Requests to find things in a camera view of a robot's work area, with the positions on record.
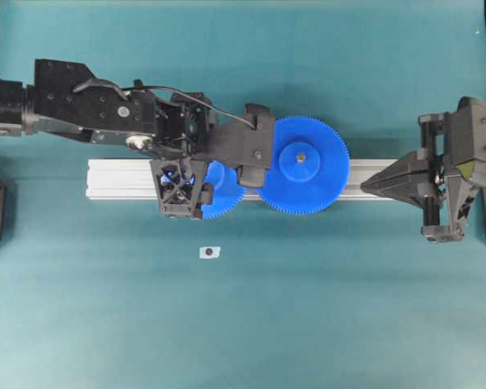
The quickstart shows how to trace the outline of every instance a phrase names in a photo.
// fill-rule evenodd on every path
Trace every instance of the blue gear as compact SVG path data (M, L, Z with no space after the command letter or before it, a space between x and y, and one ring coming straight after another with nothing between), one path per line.
M214 198L211 205L202 205L203 219L214 219L227 213L246 192L246 188L237 185L236 171L217 161L209 164L205 182L214 186Z
M259 194L280 212L319 212L342 193L349 170L349 153L336 131L314 118L284 118L275 124L272 167Z

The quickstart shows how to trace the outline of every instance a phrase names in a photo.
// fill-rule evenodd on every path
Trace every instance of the large blue gear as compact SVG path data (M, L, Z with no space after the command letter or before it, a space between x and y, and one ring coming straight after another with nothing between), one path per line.
M275 124L272 167L259 194L280 212L319 212L342 193L349 170L346 144L331 127L314 118L284 118Z

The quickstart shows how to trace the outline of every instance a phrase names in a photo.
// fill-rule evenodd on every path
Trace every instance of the small blue gear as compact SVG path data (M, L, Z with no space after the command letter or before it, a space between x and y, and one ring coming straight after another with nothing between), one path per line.
M246 192L246 188L237 184L236 171L215 160L209 164L205 182L214 186L214 196L211 205L202 205L203 219L214 219L227 213Z

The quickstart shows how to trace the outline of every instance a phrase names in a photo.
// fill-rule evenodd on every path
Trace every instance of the gear teeth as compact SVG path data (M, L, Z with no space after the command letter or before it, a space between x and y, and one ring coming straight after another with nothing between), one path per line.
M236 172L218 161L209 164L205 182L213 184L215 190L212 204L202 206L204 220L215 219L230 212L246 193L246 188L237 184Z
M208 213L207 215L204 214L203 219L204 220L216 219L220 216L225 215L226 213L229 213L232 209L234 209L236 207L236 205L243 199L243 196L246 193L246 188L243 188L243 187L241 187L241 188L244 189L244 190L241 192L241 195L239 195L237 198L234 199L233 205L231 205L230 207L226 207L225 209L222 209L222 210L217 211L217 212Z
M276 211L289 215L308 215L329 207L345 188L350 171L350 154L340 134L326 123L304 116L280 119L275 129L272 169L267 173L265 187L258 191L263 201ZM298 141L310 143L325 161L331 156L337 170L321 165L317 174L307 182L288 180L279 167L279 154L287 145Z

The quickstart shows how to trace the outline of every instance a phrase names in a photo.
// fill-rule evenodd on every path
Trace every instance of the teal mat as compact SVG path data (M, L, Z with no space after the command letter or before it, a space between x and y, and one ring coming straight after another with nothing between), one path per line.
M321 118L354 158L400 157L419 115L486 103L482 0L4 2L0 77L31 83L35 58ZM193 222L88 201L87 160L127 156L0 139L0 389L486 387L479 201L447 245L395 202Z

